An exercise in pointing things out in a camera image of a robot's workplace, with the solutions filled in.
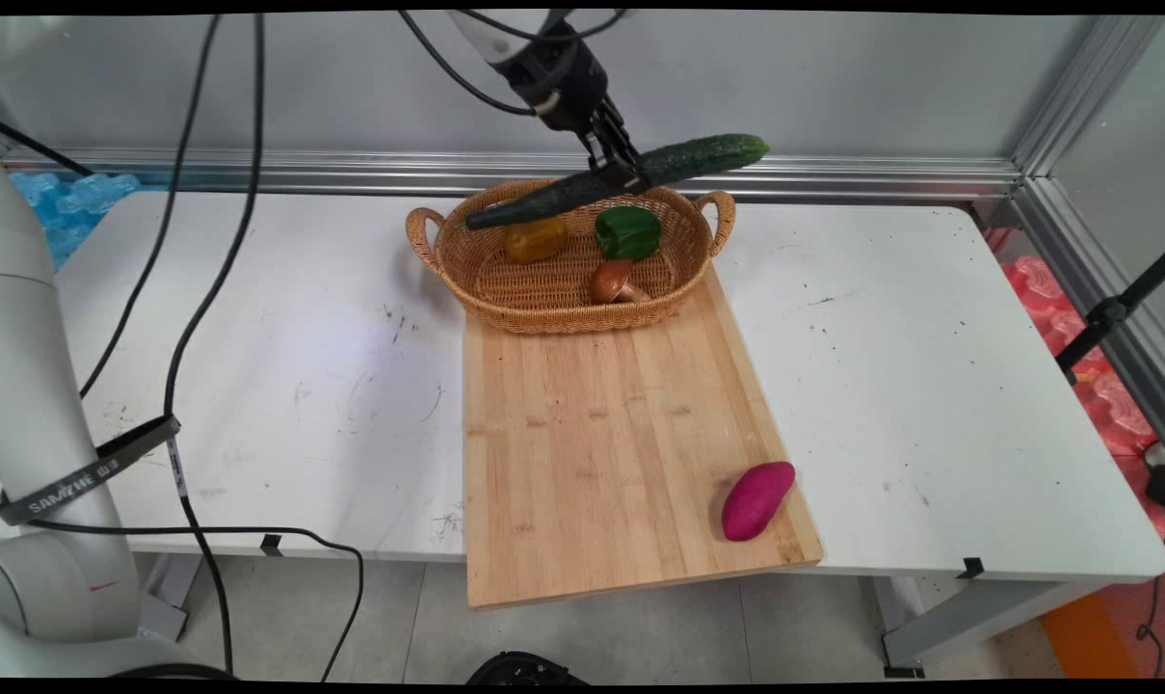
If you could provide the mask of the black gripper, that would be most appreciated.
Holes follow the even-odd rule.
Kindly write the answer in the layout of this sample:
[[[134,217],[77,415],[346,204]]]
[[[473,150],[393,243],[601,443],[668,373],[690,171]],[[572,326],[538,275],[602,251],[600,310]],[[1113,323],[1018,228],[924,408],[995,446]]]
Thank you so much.
[[[608,75],[577,31],[552,31],[508,59],[508,84],[548,130],[573,133],[588,167],[623,192],[651,186],[617,106],[607,97]]]

